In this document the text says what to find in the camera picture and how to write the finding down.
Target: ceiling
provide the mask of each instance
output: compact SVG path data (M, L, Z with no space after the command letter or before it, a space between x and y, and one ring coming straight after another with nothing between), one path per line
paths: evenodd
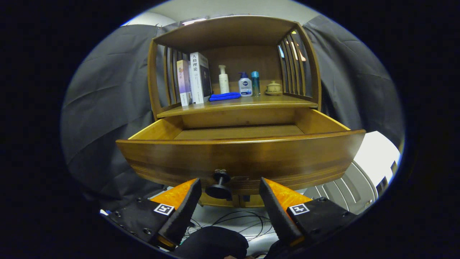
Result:
M148 10L182 21L206 15L253 14L304 24L320 13L292 0L171 0Z

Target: drawer knob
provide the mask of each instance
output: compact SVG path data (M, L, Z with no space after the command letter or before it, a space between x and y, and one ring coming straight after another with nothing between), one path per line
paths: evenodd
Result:
M217 181L217 184L213 184L206 188L206 194L216 199L230 199L231 190L223 185L230 181L230 176L227 174L227 171L217 169L214 172L214 179Z

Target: wooden drawer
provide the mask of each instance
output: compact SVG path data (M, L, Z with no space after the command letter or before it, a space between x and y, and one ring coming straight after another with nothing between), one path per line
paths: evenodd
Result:
M215 169L231 176L234 195L259 192L265 177L302 189L342 177L364 138L310 108L255 108L159 119L117 145L136 173L176 186Z

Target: wooden shelf top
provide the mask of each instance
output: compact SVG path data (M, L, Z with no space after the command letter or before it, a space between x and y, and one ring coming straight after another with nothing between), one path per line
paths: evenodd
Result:
M154 41L185 53L229 46L276 46L297 25L274 17L237 15L181 26Z
M158 118L184 115L201 112L217 112L228 110L258 109L258 108L317 108L318 104L295 98L288 95L269 96L261 94L260 96L240 97L238 99L208 101L203 104L193 104L189 106L179 106L171 110L158 113Z

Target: gray curtain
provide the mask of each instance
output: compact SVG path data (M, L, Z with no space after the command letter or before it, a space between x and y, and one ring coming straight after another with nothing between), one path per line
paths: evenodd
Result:
M303 25L318 57L322 112L352 130L379 131L396 147L404 139L401 102L390 75L372 51L320 15Z
M123 26L83 60L61 113L61 142L84 195L113 210L162 185L138 177L115 144L153 122L147 53L158 27Z

